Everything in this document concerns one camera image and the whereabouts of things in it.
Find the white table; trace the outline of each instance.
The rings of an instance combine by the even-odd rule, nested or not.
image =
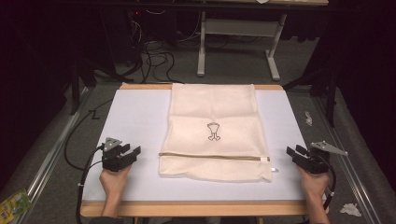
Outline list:
[[[159,156],[171,100],[170,85],[127,85],[116,92],[98,146],[107,137],[120,139],[131,149],[141,146],[123,195],[120,216],[280,216],[307,214],[300,175],[286,147],[305,146],[286,93],[279,86],[256,86],[264,139],[274,180],[220,183],[161,177]],[[98,151],[92,163],[101,160]],[[81,214],[101,214],[106,195],[99,182],[101,165],[91,168],[85,183]]]

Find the electronic equipment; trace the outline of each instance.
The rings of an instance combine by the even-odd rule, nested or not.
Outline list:
[[[329,171],[330,152],[347,156],[347,152],[324,141],[311,143],[311,148],[309,149],[297,145],[295,151],[290,147],[287,147],[286,150],[286,153],[292,157],[293,162],[313,175]]]
[[[129,144],[121,146],[121,143],[120,140],[108,137],[106,142],[102,144],[102,164],[104,169],[118,172],[136,161],[137,155],[140,154],[140,147],[135,148],[127,155],[123,155],[131,147]]]

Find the printed logo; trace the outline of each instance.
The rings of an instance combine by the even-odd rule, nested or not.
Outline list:
[[[220,140],[220,137],[218,136],[219,126],[220,125],[215,122],[207,124],[207,127],[210,129],[210,132],[212,132],[212,135],[207,137],[210,141],[213,141],[213,139],[216,139],[216,141]]]

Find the laundry bag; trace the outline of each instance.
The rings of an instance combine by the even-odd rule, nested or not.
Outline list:
[[[160,174],[271,181],[254,86],[173,84]]]

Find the human hand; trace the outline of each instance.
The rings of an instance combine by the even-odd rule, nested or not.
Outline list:
[[[100,174],[100,182],[106,193],[106,203],[103,209],[103,217],[117,217],[120,201],[125,190],[128,172],[132,165],[125,167],[119,172],[111,172],[104,169]]]
[[[297,166],[301,174],[301,187],[303,188],[310,223],[330,224],[330,220],[323,209],[322,197],[329,186],[329,175],[311,175],[303,168]]]
[[[322,197],[324,191],[329,186],[330,178],[327,173],[312,175],[309,174],[306,170],[297,166],[301,174],[301,187],[303,188],[305,197],[306,196],[314,196],[314,197]]]

